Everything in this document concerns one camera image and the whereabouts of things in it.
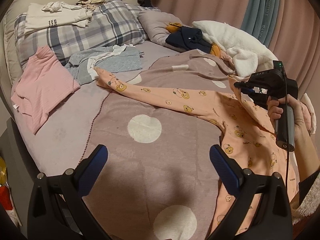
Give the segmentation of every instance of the mattress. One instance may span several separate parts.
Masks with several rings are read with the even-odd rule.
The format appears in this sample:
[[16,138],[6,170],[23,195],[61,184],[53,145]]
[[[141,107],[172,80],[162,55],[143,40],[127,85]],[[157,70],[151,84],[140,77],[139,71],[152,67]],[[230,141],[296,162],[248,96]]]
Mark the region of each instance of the mattress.
[[[150,41],[136,46],[144,52],[141,60],[143,69],[148,69],[157,59],[172,56],[178,52]],[[117,73],[127,82],[142,70]],[[107,90],[96,82],[81,86],[68,96],[53,111],[47,122],[33,135],[26,126],[22,115],[15,110],[14,116],[25,145],[38,169],[47,176],[62,174],[68,168],[75,168],[87,145],[92,121],[100,110]]]

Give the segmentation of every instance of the white fleece blanket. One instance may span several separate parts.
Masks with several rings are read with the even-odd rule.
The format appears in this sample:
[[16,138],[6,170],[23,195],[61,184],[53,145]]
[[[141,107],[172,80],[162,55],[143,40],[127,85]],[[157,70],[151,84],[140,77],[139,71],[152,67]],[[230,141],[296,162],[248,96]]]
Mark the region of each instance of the white fleece blanket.
[[232,57],[237,75],[248,77],[254,72],[273,68],[276,56],[255,37],[230,26],[215,21],[193,22],[194,28],[201,29],[203,38],[215,43]]

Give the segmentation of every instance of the silver bolt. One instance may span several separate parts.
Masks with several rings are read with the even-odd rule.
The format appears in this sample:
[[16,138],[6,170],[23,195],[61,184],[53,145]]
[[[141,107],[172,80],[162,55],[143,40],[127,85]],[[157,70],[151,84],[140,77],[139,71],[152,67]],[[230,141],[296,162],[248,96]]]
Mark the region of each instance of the silver bolt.
[[277,179],[280,179],[281,178],[281,174],[279,172],[275,172],[273,174]]
[[66,175],[71,175],[73,173],[73,169],[67,169],[66,171],[65,171],[65,174]]
[[43,177],[44,177],[44,174],[42,172],[37,175],[38,179],[42,179]]
[[245,175],[251,175],[252,171],[250,169],[243,169]]

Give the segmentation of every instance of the hand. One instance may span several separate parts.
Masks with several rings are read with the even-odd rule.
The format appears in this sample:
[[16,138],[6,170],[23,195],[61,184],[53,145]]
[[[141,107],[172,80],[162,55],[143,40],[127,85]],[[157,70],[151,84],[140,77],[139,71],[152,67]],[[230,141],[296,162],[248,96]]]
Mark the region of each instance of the hand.
[[[294,140],[296,141],[298,138],[300,138],[302,131],[304,129],[307,129],[307,127],[304,122],[300,101],[288,94],[287,102],[288,102],[288,105],[291,106],[293,109],[294,131],[295,131]],[[283,109],[278,107],[279,104],[285,104],[285,98],[272,100],[271,97],[269,96],[267,100],[268,116],[270,117],[270,121],[273,127],[275,126],[275,120],[280,119],[281,114],[283,113]]]

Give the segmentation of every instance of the shirt sleeve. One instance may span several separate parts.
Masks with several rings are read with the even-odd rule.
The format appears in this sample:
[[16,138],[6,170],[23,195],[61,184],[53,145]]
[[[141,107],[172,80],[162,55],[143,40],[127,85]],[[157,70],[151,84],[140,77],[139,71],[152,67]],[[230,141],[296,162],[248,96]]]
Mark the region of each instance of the shirt sleeve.
[[299,182],[299,205],[301,205],[302,201],[308,194],[309,190],[311,189],[313,183],[315,182],[316,178],[318,177],[320,170],[317,170],[315,173],[310,175],[305,180]]

